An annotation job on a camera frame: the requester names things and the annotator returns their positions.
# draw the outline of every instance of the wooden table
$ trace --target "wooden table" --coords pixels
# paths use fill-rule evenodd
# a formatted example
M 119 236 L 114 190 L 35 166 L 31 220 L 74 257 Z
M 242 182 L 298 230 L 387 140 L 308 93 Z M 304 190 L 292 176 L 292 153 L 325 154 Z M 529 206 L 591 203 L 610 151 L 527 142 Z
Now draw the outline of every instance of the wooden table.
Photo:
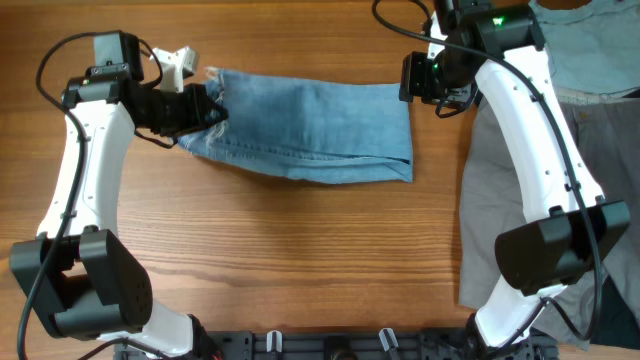
M 9 271 L 9 250 L 14 242 L 33 239 L 62 157 L 63 117 L 34 86 L 38 63 L 55 42 L 82 31 L 122 29 L 167 50 L 189 45 L 200 53 L 201 68 L 356 84 L 397 82 L 403 57 L 425 49 L 378 25 L 369 0 L 8 2 L 0 8 L 2 359 L 15 358 L 25 300 Z M 405 3 L 381 9 L 414 29 L 424 20 Z M 92 64 L 90 40 L 70 44 L 51 60 L 45 86 L 58 94 Z M 153 78 L 155 70 L 147 69 Z M 202 80 L 203 71 L 195 78 Z M 440 120 L 431 106 L 410 108 L 412 184 L 295 182 L 136 140 L 122 176 L 121 240 L 149 272 L 154 296 L 197 315 L 209 330 L 461 326 L 471 309 L 456 305 L 462 257 L 458 200 L 474 111 Z M 96 346 L 53 340 L 35 315 L 31 319 L 32 358 L 77 358 Z M 562 351 L 575 359 L 637 356 L 604 347 L 588 354 Z

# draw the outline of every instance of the green light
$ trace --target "green light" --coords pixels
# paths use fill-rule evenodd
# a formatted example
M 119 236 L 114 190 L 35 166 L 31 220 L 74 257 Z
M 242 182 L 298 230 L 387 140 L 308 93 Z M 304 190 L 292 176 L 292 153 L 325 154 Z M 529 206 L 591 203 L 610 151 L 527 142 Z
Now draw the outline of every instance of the green light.
M 504 16 L 493 18 L 493 25 L 502 26 L 503 22 L 504 22 Z

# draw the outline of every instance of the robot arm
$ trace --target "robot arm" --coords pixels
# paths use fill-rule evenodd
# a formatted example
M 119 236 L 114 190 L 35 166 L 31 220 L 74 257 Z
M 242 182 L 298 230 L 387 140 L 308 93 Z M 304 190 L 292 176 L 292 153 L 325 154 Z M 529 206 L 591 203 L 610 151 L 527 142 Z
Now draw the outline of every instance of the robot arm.
M 138 39 L 113 32 L 94 38 L 96 66 L 71 79 L 63 103 L 84 127 L 84 171 L 57 259 L 47 272 L 34 310 L 53 337 L 81 340 L 130 339 L 169 357 L 210 358 L 215 345 L 196 318 L 177 314 L 153 300 L 144 268 L 118 240 L 117 202 L 122 166 L 137 128 L 175 137 L 224 120 L 226 110 L 206 95 L 204 85 L 183 86 L 193 75 L 197 54 L 155 49 L 162 65 L 161 90 L 139 82 Z M 67 140 L 55 193 L 38 227 L 36 241 L 15 244 L 10 266 L 28 293 L 72 191 L 79 156 L 76 128 L 67 117 Z M 76 262 L 86 274 L 62 272 Z
M 593 269 L 560 140 L 602 258 L 628 226 L 629 213 L 623 202 L 604 203 L 602 189 L 577 151 L 551 85 L 544 38 L 529 7 L 492 9 L 487 0 L 460 0 L 436 1 L 435 8 L 431 36 L 503 58 L 522 72 L 544 97 L 562 138 L 528 87 L 492 60 L 431 42 L 427 54 L 414 52 L 404 61 L 401 100 L 420 96 L 438 108 L 460 109 L 467 103 L 461 94 L 477 84 L 496 114 L 520 183 L 527 225 L 498 236 L 495 250 L 502 276 L 473 317 L 471 330 L 486 353 L 510 342 L 516 329 L 523 331 L 513 343 L 526 339 L 541 299 L 560 294 Z

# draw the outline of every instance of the white plastic part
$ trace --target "white plastic part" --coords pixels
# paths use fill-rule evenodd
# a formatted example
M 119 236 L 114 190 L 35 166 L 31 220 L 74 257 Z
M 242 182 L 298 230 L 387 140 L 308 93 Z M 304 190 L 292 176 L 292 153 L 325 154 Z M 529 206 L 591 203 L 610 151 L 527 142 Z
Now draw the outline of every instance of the white plastic part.
M 273 348 L 273 343 L 274 343 L 273 337 L 274 336 L 276 337 L 276 339 L 275 339 L 276 340 L 275 341 L 276 348 L 275 349 Z M 266 343 L 267 343 L 267 352 L 272 352 L 272 351 L 282 352 L 282 333 L 280 331 L 278 331 L 278 330 L 269 331 L 267 333 L 267 341 L 266 341 Z
M 65 236 L 81 234 L 87 225 L 96 225 L 101 230 L 109 229 L 117 236 L 116 209 L 120 177 L 124 156 L 133 138 L 133 121 L 122 104 L 107 104 L 104 100 L 80 103 L 71 112 L 84 126 L 89 141 L 74 206 L 76 215 L 70 220 Z M 58 183 L 49 210 L 38 227 L 38 234 L 47 232 L 49 238 L 53 238 L 60 228 L 61 215 L 78 163 L 78 134 L 69 118 L 65 120 L 67 142 Z
M 391 348 L 398 348 L 398 339 L 392 328 L 384 328 L 378 332 L 378 338 L 382 344 L 384 351 L 389 351 Z
M 505 52 L 505 60 L 531 79 L 544 95 L 564 138 L 585 204 L 595 205 L 602 189 L 584 165 L 560 110 L 551 85 L 547 53 L 528 46 Z M 565 189 L 569 179 L 549 121 L 540 104 L 532 101 L 524 83 L 491 60 L 482 65 L 476 81 L 496 114 L 509 148 L 520 182 L 526 221 L 547 218 L 549 209 L 558 205 L 565 212 L 578 210 L 573 193 Z
M 185 46 L 176 52 L 168 52 L 154 48 L 153 52 L 158 57 L 162 66 L 162 81 L 158 89 L 171 92 L 184 90 L 184 79 L 196 73 L 198 67 L 198 53 Z
M 546 52 L 529 46 L 505 52 L 505 60 L 527 76 L 544 95 L 562 133 L 585 204 L 587 207 L 595 205 L 602 189 L 593 180 L 573 142 L 551 85 Z M 540 104 L 531 99 L 524 83 L 491 60 L 482 65 L 476 74 L 476 82 L 495 112 L 509 148 L 520 182 L 527 223 L 549 217 L 549 209 L 554 206 L 561 206 L 565 212 L 577 210 L 573 193 L 565 189 L 569 180 L 549 121 Z M 523 326 L 541 297 L 556 296 L 565 288 L 555 285 L 541 289 L 535 295 L 524 296 L 500 277 L 489 301 L 476 314 L 476 325 L 485 344 L 503 345 Z M 528 333 L 527 329 L 516 342 L 525 339 Z
M 535 295 L 524 296 L 500 276 L 489 301 L 476 313 L 476 324 L 485 344 L 491 347 L 502 346 L 531 316 L 540 303 L 540 298 L 554 297 L 564 289 L 565 285 L 554 285 L 541 289 Z M 527 337 L 528 328 L 514 343 Z
M 175 313 L 166 306 L 153 300 L 151 318 L 139 333 L 126 331 L 102 334 L 101 341 L 128 338 L 153 349 L 159 350 L 169 357 L 184 355 L 193 348 L 193 325 L 187 315 Z
M 443 35 L 440 32 L 440 24 L 438 23 L 438 16 L 436 15 L 435 11 L 433 12 L 433 15 L 431 15 L 431 37 L 434 39 L 442 40 L 442 41 L 445 41 L 447 39 L 447 36 Z M 435 57 L 442 50 L 444 50 L 444 46 L 430 42 L 429 52 L 427 52 L 427 59 L 429 60 L 435 59 Z

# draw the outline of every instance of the black mount bracket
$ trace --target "black mount bracket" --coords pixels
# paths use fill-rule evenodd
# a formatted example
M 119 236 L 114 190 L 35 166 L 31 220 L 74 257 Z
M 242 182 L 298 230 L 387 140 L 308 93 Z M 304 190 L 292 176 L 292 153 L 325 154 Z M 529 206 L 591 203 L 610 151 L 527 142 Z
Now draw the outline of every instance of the black mount bracket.
M 555 284 L 571 285 L 593 270 L 593 258 L 579 211 L 549 210 L 550 217 L 498 235 L 498 268 L 511 287 L 526 295 Z M 631 215 L 624 201 L 587 209 L 604 259 L 629 227 Z
M 144 74 L 134 35 L 115 31 L 96 36 L 94 53 L 96 65 L 67 84 L 63 104 L 69 109 L 87 101 L 122 102 L 136 128 L 166 137 L 201 131 L 228 117 L 227 109 L 207 95 L 203 84 L 186 85 L 181 93 L 140 84 Z
M 447 43 L 498 58 L 515 48 L 544 48 L 542 30 L 528 5 L 496 9 L 487 0 L 441 0 L 434 5 L 441 31 L 448 34 Z M 411 102 L 420 96 L 425 104 L 464 109 L 473 101 L 470 96 L 475 96 L 477 87 L 470 87 L 475 86 L 475 75 L 485 61 L 482 56 L 449 47 L 433 59 L 413 52 L 403 61 L 399 98 Z
M 42 234 L 11 247 L 9 266 L 28 293 L 52 240 Z M 151 316 L 151 282 L 142 265 L 109 230 L 88 227 L 65 237 L 57 263 L 46 274 L 33 309 L 51 337 L 91 340 L 101 333 L 139 332 Z M 82 262 L 86 274 L 67 276 Z
M 267 335 L 244 332 L 209 332 L 220 347 L 224 360 L 391 360 L 376 333 L 313 333 L 282 335 L 282 351 L 267 351 Z M 463 351 L 467 338 L 463 328 L 427 329 L 397 333 L 395 355 L 399 360 L 470 360 L 478 354 Z M 533 360 L 558 357 L 557 342 L 540 332 L 510 348 L 496 359 Z M 116 347 L 114 360 L 146 360 L 133 348 Z

